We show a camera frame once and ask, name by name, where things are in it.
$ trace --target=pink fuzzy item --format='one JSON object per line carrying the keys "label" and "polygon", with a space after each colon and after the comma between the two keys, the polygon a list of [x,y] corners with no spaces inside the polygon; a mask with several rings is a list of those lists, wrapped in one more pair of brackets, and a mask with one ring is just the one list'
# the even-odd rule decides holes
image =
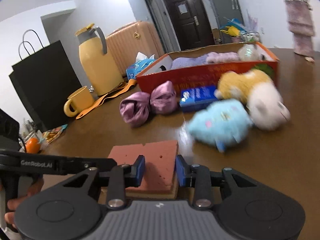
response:
{"label": "pink fuzzy item", "polygon": [[226,52],[226,53],[216,53],[210,52],[206,59],[207,64],[212,63],[223,63],[223,62],[232,62],[239,61],[239,55],[235,52]]}

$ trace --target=pink satin bow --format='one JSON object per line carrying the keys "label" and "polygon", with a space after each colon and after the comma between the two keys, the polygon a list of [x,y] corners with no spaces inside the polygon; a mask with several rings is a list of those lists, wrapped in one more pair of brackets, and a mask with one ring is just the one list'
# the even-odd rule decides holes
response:
{"label": "pink satin bow", "polygon": [[150,94],[136,92],[120,103],[120,114],[123,120],[132,127],[143,125],[149,112],[155,114],[170,114],[178,107],[176,92],[171,81],[156,87]]}

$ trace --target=yellow kettle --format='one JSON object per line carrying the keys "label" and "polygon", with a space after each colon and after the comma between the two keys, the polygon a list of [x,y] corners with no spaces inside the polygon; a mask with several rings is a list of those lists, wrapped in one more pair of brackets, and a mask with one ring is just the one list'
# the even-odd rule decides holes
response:
{"label": "yellow kettle", "polygon": [[220,30],[220,31],[230,35],[231,37],[238,37],[240,35],[240,31],[236,27],[226,26],[226,28],[228,29],[227,31],[225,30]]}
{"label": "yellow kettle", "polygon": [[82,67],[95,92],[101,96],[113,90],[124,80],[111,52],[108,51],[102,30],[93,26],[94,24],[90,24],[77,31],[75,35],[80,44],[79,57]]}

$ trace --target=orange fruit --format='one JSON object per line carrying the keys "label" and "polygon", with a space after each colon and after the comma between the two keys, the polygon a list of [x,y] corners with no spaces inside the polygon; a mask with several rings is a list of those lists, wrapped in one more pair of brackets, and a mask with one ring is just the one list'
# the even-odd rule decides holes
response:
{"label": "orange fruit", "polygon": [[30,138],[26,143],[27,153],[37,154],[40,151],[40,143],[37,138]]}

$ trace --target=gray ribbed panel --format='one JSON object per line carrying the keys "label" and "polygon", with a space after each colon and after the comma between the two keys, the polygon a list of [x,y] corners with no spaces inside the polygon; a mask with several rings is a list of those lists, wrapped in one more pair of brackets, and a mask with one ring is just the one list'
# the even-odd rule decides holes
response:
{"label": "gray ribbed panel", "polygon": [[85,240],[236,240],[212,213],[197,211],[187,201],[133,201],[110,212]]}

